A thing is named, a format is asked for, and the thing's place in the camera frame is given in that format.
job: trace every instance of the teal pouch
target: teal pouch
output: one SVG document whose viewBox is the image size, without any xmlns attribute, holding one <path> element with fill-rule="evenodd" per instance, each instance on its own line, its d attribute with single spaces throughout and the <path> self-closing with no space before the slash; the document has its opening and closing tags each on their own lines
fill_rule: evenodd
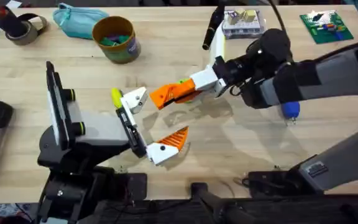
<svg viewBox="0 0 358 224">
<path fill-rule="evenodd" d="M 109 14 L 99 9 L 72 7 L 65 3 L 53 12 L 53 19 L 69 37 L 92 39 L 93 26 Z"/>
</svg>

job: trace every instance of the colorful cup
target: colorful cup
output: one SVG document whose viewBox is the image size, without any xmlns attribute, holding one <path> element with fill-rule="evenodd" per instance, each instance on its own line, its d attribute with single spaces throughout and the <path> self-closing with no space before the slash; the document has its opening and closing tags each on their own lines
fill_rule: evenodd
<svg viewBox="0 0 358 224">
<path fill-rule="evenodd" d="M 104 37 L 112 35 L 128 35 L 129 38 L 124 43 L 115 46 L 100 44 Z M 106 57 L 114 63 L 131 62 L 140 54 L 140 44 L 136 40 L 134 27 L 131 22 L 123 17 L 110 16 L 101 19 L 93 27 L 92 38 Z"/>
</svg>

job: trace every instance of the green circuit board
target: green circuit board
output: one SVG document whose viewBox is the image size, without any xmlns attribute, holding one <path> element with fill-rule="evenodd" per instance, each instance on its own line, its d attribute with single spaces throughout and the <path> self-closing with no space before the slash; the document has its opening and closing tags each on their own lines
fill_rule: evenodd
<svg viewBox="0 0 358 224">
<path fill-rule="evenodd" d="M 335 10 L 311 12 L 300 17 L 316 44 L 353 39 Z"/>
</svg>

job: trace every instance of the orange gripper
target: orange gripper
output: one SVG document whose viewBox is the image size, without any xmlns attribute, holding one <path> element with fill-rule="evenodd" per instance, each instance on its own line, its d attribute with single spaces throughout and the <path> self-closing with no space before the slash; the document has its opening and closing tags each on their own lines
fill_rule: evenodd
<svg viewBox="0 0 358 224">
<path fill-rule="evenodd" d="M 182 147 L 185 145 L 188 130 L 188 126 L 184 127 L 181 130 L 157 141 L 157 143 L 177 147 L 178 150 L 181 151 Z"/>
<path fill-rule="evenodd" d="M 150 98 L 160 110 L 170 103 L 184 103 L 192 100 L 201 91 L 195 90 L 195 84 L 192 79 L 189 79 L 181 84 L 169 84 L 155 90 L 150 94 Z"/>
</svg>

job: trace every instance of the table surface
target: table surface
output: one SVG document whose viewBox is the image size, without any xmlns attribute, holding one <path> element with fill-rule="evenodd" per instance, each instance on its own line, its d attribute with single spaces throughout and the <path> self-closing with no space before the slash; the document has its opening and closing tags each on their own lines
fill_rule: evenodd
<svg viewBox="0 0 358 224">
<path fill-rule="evenodd" d="M 269 6 L 257 8 L 268 27 L 279 27 Z M 358 42 L 354 6 L 278 9 L 296 61 Z M 299 15 L 331 9 L 337 10 L 354 40 L 316 45 Z M 65 88 L 76 90 L 82 110 L 113 116 L 110 88 L 128 92 L 146 86 L 153 91 L 202 70 L 208 61 L 201 44 L 213 7 L 103 8 L 134 25 L 142 53 L 126 65 L 111 63 L 92 40 L 67 37 L 52 20 L 54 10 L 15 10 L 16 14 L 36 13 L 50 22 L 48 31 L 30 45 L 16 46 L 0 32 L 0 100 L 16 109 L 0 148 L 0 203 L 38 201 L 49 173 L 37 165 L 39 138 L 50 125 L 45 61 L 55 65 Z M 226 59 L 242 55 L 251 41 L 227 41 Z M 249 197 L 233 178 L 253 170 L 272 170 L 274 165 L 289 169 L 358 131 L 358 96 L 302 102 L 296 125 L 288 127 L 277 107 L 254 110 L 228 93 L 203 104 L 170 105 L 162 111 L 149 99 L 135 119 L 149 142 L 190 126 L 182 152 L 164 166 L 138 159 L 131 150 L 103 163 L 119 172 L 147 173 L 148 199 L 187 198 L 192 182 L 207 182 L 210 191 L 221 197 Z M 358 194 L 358 181 L 328 193 Z"/>
</svg>

